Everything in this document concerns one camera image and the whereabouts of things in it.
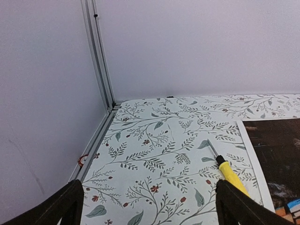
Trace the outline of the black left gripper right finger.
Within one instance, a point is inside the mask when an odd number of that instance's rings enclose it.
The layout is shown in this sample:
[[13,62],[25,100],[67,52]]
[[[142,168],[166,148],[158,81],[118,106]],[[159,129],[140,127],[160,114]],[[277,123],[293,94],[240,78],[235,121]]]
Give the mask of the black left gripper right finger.
[[216,185],[216,211],[220,225],[291,225],[264,208],[226,180]]

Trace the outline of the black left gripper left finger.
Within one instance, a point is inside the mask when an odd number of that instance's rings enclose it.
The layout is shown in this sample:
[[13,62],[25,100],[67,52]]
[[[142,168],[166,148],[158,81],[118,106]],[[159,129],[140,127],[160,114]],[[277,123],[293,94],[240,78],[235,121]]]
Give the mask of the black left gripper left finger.
[[79,225],[84,190],[80,180],[72,180],[44,202],[5,222],[6,225]]

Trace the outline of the yellow handled screwdriver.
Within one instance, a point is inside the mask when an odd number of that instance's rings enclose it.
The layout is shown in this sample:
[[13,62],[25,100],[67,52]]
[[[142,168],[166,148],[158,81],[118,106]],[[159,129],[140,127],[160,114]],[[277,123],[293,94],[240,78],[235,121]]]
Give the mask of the yellow handled screwdriver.
[[241,180],[239,179],[238,175],[232,170],[230,163],[224,159],[222,155],[219,155],[215,150],[214,146],[212,145],[211,141],[207,139],[207,143],[212,149],[216,162],[218,164],[218,168],[223,174],[224,178],[230,182],[233,186],[235,186],[239,191],[250,197],[248,191],[242,184]]

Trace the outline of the cat photo print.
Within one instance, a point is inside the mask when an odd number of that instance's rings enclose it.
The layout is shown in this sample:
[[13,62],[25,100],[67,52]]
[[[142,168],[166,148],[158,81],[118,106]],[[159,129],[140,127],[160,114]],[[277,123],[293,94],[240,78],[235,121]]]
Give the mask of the cat photo print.
[[237,123],[253,167],[263,206],[300,223],[300,120]]

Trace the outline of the left aluminium corner post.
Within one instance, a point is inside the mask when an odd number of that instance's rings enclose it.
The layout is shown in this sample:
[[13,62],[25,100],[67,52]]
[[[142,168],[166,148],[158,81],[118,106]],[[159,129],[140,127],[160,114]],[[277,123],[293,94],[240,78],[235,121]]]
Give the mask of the left aluminium corner post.
[[98,87],[106,110],[112,112],[113,110],[118,110],[120,104],[115,100],[109,77],[96,1],[82,0],[81,6]]

